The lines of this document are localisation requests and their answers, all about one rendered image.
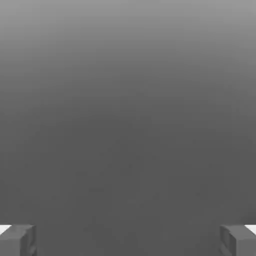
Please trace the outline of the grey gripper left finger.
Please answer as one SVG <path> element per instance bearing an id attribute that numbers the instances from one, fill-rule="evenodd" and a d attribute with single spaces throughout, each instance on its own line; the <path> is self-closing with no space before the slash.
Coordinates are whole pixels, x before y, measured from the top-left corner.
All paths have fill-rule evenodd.
<path id="1" fill-rule="evenodd" d="M 0 256 L 38 256 L 37 226 L 0 224 Z"/>

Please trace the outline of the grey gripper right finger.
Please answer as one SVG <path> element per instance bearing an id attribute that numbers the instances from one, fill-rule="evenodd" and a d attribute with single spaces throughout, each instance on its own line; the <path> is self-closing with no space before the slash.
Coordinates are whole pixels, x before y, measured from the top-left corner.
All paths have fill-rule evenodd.
<path id="1" fill-rule="evenodd" d="M 221 225 L 220 256 L 256 256 L 256 224 Z"/>

